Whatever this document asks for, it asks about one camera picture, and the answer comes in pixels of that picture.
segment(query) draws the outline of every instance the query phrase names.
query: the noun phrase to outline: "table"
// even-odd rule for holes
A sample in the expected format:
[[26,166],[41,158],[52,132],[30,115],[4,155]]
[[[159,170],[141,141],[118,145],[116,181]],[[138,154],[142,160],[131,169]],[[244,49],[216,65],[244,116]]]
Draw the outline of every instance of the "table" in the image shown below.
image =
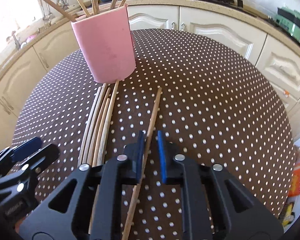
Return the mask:
[[[221,163],[278,216],[295,153],[285,108],[266,78],[239,54],[204,36],[162,29],[132,34],[137,67],[119,83],[106,158],[135,142],[139,130],[146,132],[161,86],[156,130],[198,163]],[[56,65],[27,100],[12,145],[39,136],[44,145],[60,148],[60,158],[39,176],[38,200],[77,167],[85,122],[100,85],[78,50]],[[181,239],[180,187],[160,182],[155,136],[130,239]],[[131,186],[123,187],[122,223],[131,193]]]

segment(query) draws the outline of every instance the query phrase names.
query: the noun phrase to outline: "countertop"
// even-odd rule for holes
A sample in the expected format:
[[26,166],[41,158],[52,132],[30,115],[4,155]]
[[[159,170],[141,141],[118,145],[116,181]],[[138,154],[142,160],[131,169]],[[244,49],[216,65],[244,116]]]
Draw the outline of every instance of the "countertop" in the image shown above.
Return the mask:
[[[126,4],[129,6],[133,5],[175,5],[175,6],[185,6],[185,7],[192,7],[192,8],[199,8],[203,10],[213,11],[216,13],[220,13],[232,18],[235,18],[237,20],[240,20],[242,22],[245,22],[249,25],[252,25],[265,33],[268,33],[269,35],[273,36],[283,44],[285,44],[289,49],[291,49],[293,52],[295,52],[300,57],[300,47],[298,44],[296,44],[294,41],[292,41],[285,33],[282,33],[281,31],[274,28],[272,25],[270,25],[268,22],[266,22],[264,19],[259,17],[251,16],[247,13],[243,13],[241,11],[238,11],[236,9],[232,9],[223,5],[210,3],[206,1],[200,1],[200,0],[127,0]],[[110,3],[102,4],[100,5],[100,11],[106,11],[108,10],[110,6]],[[79,19],[85,18],[85,15],[82,15],[81,12],[77,12],[74,15],[78,16]],[[63,18],[59,22],[53,24],[51,27],[49,27],[47,30],[40,33],[36,38],[31,40],[26,46],[24,46],[22,49],[17,51],[4,65],[0,66],[0,79],[4,75],[4,73],[19,59],[19,57],[26,52],[31,46],[33,46],[35,43],[37,43],[39,40],[41,40],[45,35],[52,32],[56,28],[60,27],[61,25],[67,23],[69,20],[66,18]]]

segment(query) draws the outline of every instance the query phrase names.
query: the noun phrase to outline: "sink faucet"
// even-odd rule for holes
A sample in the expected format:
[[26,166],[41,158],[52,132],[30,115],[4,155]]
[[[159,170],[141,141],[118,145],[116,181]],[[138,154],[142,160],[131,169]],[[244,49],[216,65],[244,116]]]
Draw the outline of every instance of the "sink faucet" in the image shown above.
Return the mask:
[[12,37],[14,39],[14,43],[16,45],[16,48],[20,49],[21,48],[21,44],[20,44],[20,41],[16,38],[15,33],[16,33],[16,31],[13,31],[11,34],[12,34]]

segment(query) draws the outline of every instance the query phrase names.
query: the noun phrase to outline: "polka dot tablecloth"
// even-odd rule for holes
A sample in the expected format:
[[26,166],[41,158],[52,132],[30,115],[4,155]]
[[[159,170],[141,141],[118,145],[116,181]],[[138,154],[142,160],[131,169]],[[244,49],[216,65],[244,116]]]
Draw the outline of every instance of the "polka dot tablecloth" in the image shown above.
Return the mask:
[[[222,164],[278,216],[295,153],[285,108],[266,78],[239,54],[204,36],[161,29],[132,34],[137,67],[119,83],[106,158],[135,142],[139,130],[146,132],[162,87],[156,130],[198,163]],[[60,158],[39,176],[38,200],[76,168],[100,85],[78,50],[56,65],[27,100],[12,144],[38,136],[44,145],[60,148]],[[161,183],[155,135],[129,238],[182,239],[180,187]],[[123,186],[122,227],[131,194],[132,187]]]

